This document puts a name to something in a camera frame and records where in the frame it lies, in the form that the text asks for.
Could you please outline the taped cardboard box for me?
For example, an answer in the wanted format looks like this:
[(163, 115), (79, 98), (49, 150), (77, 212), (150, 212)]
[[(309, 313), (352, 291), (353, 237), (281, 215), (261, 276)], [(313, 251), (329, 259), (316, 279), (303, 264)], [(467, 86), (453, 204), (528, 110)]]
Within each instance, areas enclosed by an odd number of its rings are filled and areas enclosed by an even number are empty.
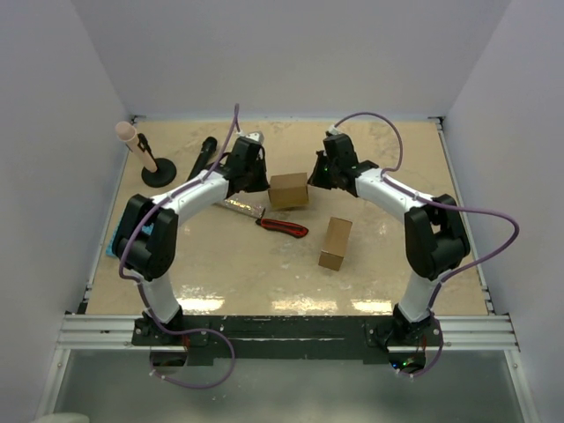
[(306, 206), (308, 198), (308, 176), (306, 173), (273, 175), (268, 196), (274, 210)]

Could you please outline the small cardboard box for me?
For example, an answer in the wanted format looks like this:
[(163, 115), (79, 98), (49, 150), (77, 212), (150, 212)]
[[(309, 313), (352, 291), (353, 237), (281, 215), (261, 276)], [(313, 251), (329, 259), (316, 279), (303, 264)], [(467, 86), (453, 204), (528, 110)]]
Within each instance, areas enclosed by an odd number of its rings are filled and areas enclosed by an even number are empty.
[(345, 258), (353, 223), (349, 220), (331, 217), (321, 248), (318, 265), (339, 271)]

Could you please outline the red black utility knife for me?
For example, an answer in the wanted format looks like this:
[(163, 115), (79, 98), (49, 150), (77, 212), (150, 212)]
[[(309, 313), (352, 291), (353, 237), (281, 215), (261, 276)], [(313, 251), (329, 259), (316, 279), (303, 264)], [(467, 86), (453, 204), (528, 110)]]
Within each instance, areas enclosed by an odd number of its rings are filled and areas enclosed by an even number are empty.
[(256, 220), (256, 224), (267, 231), (287, 234), (296, 239), (308, 235), (308, 229), (306, 227), (293, 222), (259, 218)]

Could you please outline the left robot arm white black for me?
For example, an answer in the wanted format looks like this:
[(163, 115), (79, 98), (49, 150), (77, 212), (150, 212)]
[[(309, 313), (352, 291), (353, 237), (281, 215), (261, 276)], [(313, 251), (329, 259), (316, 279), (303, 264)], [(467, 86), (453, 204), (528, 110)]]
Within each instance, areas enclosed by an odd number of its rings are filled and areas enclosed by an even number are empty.
[(181, 306), (168, 273), (179, 229), (202, 210), (234, 194), (268, 188), (263, 133), (255, 131), (237, 137), (225, 163), (205, 167), (177, 189), (155, 197), (130, 198), (112, 252), (120, 259), (120, 276), (127, 278), (124, 271), (131, 271), (143, 290), (143, 302), (155, 320), (152, 336), (162, 345), (174, 345), (182, 337), (182, 324), (175, 319)]

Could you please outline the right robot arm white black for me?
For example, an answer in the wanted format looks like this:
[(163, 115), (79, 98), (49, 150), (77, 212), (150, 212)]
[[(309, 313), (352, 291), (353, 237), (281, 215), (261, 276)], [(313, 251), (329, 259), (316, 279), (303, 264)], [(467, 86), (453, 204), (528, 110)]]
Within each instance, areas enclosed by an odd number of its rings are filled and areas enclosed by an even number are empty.
[(440, 277), (458, 268), (471, 247), (456, 200), (412, 193), (386, 178), (370, 160), (358, 160), (346, 134), (327, 134), (308, 184), (341, 189), (374, 204), (404, 225), (404, 249), (412, 275), (394, 312), (402, 319), (392, 325), (394, 339), (414, 345), (424, 335), (422, 321), (430, 316)]

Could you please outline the silver glitter microphone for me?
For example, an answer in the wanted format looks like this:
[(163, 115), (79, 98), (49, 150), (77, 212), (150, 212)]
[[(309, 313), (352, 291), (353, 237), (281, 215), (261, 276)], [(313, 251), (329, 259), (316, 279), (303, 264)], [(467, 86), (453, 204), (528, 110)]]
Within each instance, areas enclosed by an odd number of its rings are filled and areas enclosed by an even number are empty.
[(264, 215), (264, 208), (261, 205), (247, 204), (239, 199), (228, 198), (217, 202), (217, 206), (251, 217), (252, 219), (261, 219)]

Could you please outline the black microphone orange end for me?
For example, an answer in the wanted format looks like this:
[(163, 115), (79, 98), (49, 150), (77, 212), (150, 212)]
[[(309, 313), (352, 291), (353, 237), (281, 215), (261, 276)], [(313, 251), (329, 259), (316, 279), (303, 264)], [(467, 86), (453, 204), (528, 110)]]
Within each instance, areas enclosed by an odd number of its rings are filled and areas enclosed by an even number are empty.
[(207, 166), (209, 160), (213, 157), (217, 151), (218, 140), (215, 137), (207, 137), (205, 141), (201, 144), (200, 152), (197, 159), (192, 167), (187, 181), (192, 180), (198, 176), (204, 168)]

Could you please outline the beige microphone on stand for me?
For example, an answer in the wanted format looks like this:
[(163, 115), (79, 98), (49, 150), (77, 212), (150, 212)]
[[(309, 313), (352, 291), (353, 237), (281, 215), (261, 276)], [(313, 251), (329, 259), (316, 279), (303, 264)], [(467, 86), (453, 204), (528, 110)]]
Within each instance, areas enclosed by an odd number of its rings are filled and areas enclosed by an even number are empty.
[(154, 158), (148, 152), (145, 144), (141, 141), (137, 129), (129, 122), (121, 121), (115, 126), (115, 133), (130, 149), (130, 151), (141, 161), (144, 168), (151, 173), (158, 169)]

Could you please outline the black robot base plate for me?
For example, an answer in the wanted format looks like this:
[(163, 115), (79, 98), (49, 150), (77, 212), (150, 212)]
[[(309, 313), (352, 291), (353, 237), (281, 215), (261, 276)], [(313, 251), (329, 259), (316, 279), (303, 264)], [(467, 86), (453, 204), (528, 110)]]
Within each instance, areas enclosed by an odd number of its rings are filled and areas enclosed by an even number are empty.
[(442, 343), (437, 323), (408, 325), (392, 315), (184, 315), (160, 330), (148, 315), (134, 322), (131, 343), (157, 361), (210, 366), (216, 359), (360, 360), (423, 367), (424, 353)]

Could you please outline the aluminium frame rail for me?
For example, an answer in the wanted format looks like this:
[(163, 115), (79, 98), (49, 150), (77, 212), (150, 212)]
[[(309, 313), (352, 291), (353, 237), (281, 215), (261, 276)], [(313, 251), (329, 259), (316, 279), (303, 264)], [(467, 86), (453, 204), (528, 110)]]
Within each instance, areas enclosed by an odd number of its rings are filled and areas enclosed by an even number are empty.
[[(517, 351), (516, 334), (507, 315), (446, 315), (438, 318), (447, 351)], [(59, 330), (61, 350), (131, 349), (132, 315), (67, 315)]]

